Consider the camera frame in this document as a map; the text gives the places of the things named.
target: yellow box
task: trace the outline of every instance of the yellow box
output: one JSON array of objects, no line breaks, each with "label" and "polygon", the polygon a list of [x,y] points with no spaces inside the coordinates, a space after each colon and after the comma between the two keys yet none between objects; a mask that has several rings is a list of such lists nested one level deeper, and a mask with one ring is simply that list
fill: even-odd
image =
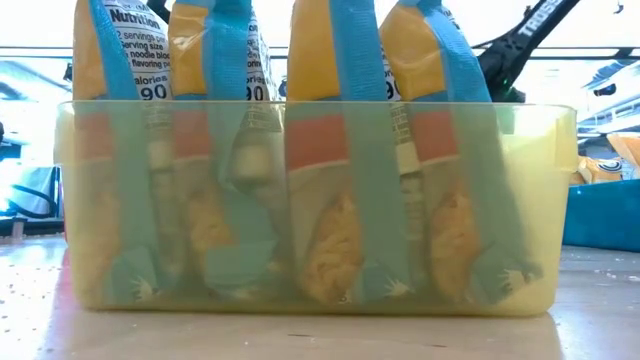
[{"label": "yellow box", "polygon": [[[76,296],[91,309],[546,311],[575,111],[402,105],[62,104]],[[256,106],[281,129],[243,125]]]}]

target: noodle package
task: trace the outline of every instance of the noodle package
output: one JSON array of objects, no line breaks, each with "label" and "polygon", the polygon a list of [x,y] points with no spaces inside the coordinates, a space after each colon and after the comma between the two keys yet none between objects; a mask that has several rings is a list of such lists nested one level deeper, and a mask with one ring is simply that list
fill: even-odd
[{"label": "noodle package", "polygon": [[172,88],[185,102],[176,115],[206,139],[179,166],[196,271],[218,298],[275,296],[283,269],[286,211],[282,126],[268,48],[248,0],[178,0],[169,21]]},{"label": "noodle package", "polygon": [[[516,290],[508,271],[539,276],[519,248],[495,114],[471,124],[398,102],[490,101],[448,15],[440,1],[400,2],[378,33],[370,1],[295,3],[287,168],[299,283],[317,301],[429,288],[496,303]],[[391,103],[295,103],[311,100]]]},{"label": "noodle package", "polygon": [[[404,101],[491,101],[477,59],[441,0],[400,0],[380,37]],[[542,276],[529,259],[507,182],[498,111],[454,105],[411,114],[429,218],[427,266],[447,299],[494,304]],[[512,283],[509,274],[524,281]]]},{"label": "noodle package", "polygon": [[[79,0],[73,99],[171,99],[166,32],[138,0]],[[172,161],[170,115],[160,101],[73,107],[73,123],[61,131],[76,134],[64,144],[70,151],[63,176],[74,182],[65,194],[72,262],[86,269],[74,272],[78,297],[90,306],[151,300],[175,285],[185,264],[165,175]]]}]

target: blue duct tape strip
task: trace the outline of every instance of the blue duct tape strip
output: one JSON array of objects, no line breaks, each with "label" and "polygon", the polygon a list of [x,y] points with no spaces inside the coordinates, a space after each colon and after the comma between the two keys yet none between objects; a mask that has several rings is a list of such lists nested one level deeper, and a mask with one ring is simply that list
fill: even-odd
[{"label": "blue duct tape strip", "polygon": [[133,72],[127,62],[127,54],[113,27],[102,0],[89,1],[89,11],[98,38],[104,80],[110,100],[138,100],[138,89],[133,81]]},{"label": "blue duct tape strip", "polygon": [[213,9],[213,7],[216,5],[216,2],[217,0],[177,0],[176,4],[197,6],[205,9]]},{"label": "blue duct tape strip", "polygon": [[[449,101],[491,102],[476,57],[444,14],[441,3],[419,0],[416,6],[438,40]],[[476,301],[497,303],[517,290],[505,285],[511,274],[522,274],[520,283],[525,284],[542,273],[528,259],[522,219],[502,156],[499,114],[492,106],[454,106],[452,111],[461,164],[469,180],[475,223],[484,247],[474,262],[472,288]]]},{"label": "blue duct tape strip", "polygon": [[[110,100],[138,100],[133,73],[127,63],[107,9],[101,0],[88,0],[102,55],[107,96]],[[155,259],[158,234],[153,211],[147,154],[147,132],[142,109],[136,103],[107,103],[115,143],[116,189],[120,201],[120,240],[123,252],[104,278],[105,301],[126,305],[146,300],[141,289],[161,287]]]},{"label": "blue duct tape strip", "polygon": [[441,11],[439,0],[423,0],[418,8],[438,40],[449,101],[491,102],[482,69],[464,36]]},{"label": "blue duct tape strip", "polygon": [[[250,0],[211,1],[205,19],[203,72],[208,100],[246,100],[247,41]],[[225,222],[238,245],[210,249],[205,282],[223,296],[269,280],[278,236],[269,213],[258,201],[238,191],[229,164],[234,141],[247,111],[243,102],[211,104],[209,132],[214,141],[214,172],[222,186]]]},{"label": "blue duct tape strip", "polygon": [[420,96],[413,99],[413,102],[447,102],[449,101],[449,93],[447,91],[440,91],[437,93]]},{"label": "blue duct tape strip", "polygon": [[331,0],[330,14],[342,100],[379,102],[343,106],[365,257],[353,296],[371,301],[413,288],[407,219],[374,3]]}]

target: white table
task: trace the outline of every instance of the white table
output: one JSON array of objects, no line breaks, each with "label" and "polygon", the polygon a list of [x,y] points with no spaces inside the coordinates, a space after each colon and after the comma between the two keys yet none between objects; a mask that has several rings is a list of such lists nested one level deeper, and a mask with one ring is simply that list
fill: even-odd
[{"label": "white table", "polygon": [[640,254],[567,248],[531,319],[95,313],[59,238],[0,247],[0,359],[640,359]]}]

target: calorie number 90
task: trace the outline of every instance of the calorie number 90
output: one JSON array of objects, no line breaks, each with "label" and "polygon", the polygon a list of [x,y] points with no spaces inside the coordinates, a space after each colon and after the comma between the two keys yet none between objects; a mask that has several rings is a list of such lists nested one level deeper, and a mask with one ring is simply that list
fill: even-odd
[{"label": "calorie number 90", "polygon": [[255,101],[262,101],[264,100],[264,90],[262,89],[261,86],[256,86],[255,88],[253,88],[253,90],[251,90],[251,88],[249,86],[247,86],[247,100],[251,101],[251,100],[255,100]]},{"label": "calorie number 90", "polygon": [[140,96],[142,96],[142,100],[166,99],[167,88],[163,84],[158,84],[154,87],[143,87],[140,90]]},{"label": "calorie number 90", "polygon": [[394,96],[400,96],[400,91],[398,91],[398,83],[394,80],[393,83],[387,80],[387,100],[393,99]]}]

